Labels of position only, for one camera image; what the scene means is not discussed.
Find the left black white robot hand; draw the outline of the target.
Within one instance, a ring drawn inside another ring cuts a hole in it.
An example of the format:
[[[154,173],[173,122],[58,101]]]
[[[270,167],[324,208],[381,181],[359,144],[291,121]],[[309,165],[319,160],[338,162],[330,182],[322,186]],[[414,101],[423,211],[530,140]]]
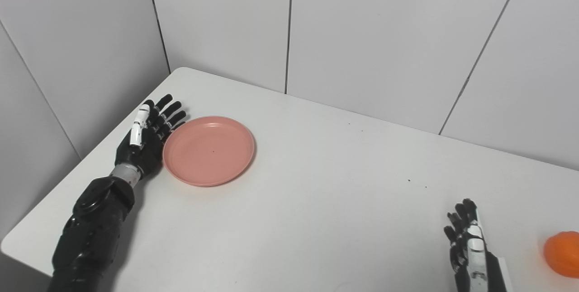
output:
[[[148,99],[141,104],[116,150],[113,175],[121,168],[130,169],[138,181],[157,171],[168,138],[185,123],[186,115],[182,103],[171,94],[156,103]]]

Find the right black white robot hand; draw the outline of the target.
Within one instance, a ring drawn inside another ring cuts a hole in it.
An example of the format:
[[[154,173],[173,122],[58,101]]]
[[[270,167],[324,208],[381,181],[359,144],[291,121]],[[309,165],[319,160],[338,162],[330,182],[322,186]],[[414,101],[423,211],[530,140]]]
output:
[[[449,240],[449,257],[458,292],[511,292],[505,261],[489,249],[480,224],[478,208],[465,198],[448,212],[443,228]]]

